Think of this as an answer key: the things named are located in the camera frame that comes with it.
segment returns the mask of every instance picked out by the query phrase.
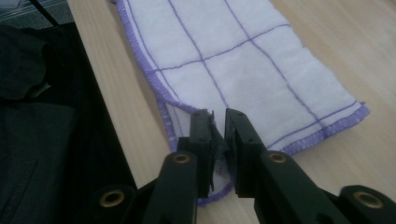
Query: white towel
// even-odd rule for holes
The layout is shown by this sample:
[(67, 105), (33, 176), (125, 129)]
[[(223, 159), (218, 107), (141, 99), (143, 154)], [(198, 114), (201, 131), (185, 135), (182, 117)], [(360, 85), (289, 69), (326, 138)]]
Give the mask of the white towel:
[[(369, 110), (301, 43), (268, 0), (118, 0), (171, 148), (190, 114), (246, 113), (268, 149), (289, 154), (359, 123)], [(221, 162), (209, 201), (231, 189)]]

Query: wooden table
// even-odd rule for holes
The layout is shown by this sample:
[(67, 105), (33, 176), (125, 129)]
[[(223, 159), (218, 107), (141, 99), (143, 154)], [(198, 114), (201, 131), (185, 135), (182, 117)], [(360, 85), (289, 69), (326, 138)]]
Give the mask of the wooden table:
[[(169, 153), (153, 93), (138, 70), (116, 7), (68, 0), (138, 187)], [(273, 0), (313, 54), (372, 113), (294, 156), (319, 187), (377, 189), (396, 201), (396, 1)], [(198, 209), (198, 223), (258, 223), (253, 200), (234, 194)]]

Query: table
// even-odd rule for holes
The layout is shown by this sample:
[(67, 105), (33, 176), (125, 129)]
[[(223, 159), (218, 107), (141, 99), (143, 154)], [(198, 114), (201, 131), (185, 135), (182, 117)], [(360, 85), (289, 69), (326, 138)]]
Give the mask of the table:
[[(293, 158), (327, 191), (377, 189), (396, 201), (396, 1), (272, 0), (313, 54), (371, 109), (362, 123)], [(108, 0), (68, 0), (138, 187), (169, 153), (155, 98)], [(258, 223), (253, 200), (231, 193), (197, 223)]]

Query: towel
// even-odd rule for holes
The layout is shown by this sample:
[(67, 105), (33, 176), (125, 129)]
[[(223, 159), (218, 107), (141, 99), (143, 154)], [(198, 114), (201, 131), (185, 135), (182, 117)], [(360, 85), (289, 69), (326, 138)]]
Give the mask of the towel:
[[(118, 0), (140, 68), (155, 92), (170, 146), (188, 136), (190, 114), (248, 115), (268, 149), (312, 147), (363, 120), (358, 102), (316, 59), (268, 0)], [(232, 188), (223, 160), (215, 191)]]

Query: gray carpet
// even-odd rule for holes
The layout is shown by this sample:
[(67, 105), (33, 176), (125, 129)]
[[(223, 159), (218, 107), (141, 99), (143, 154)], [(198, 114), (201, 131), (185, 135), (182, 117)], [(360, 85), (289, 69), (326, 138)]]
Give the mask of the gray carpet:
[[(73, 21), (73, 16), (65, 0), (38, 1), (60, 24)], [(16, 28), (43, 29), (52, 25), (28, 0), (22, 0), (16, 9), (0, 9), (0, 24)]]

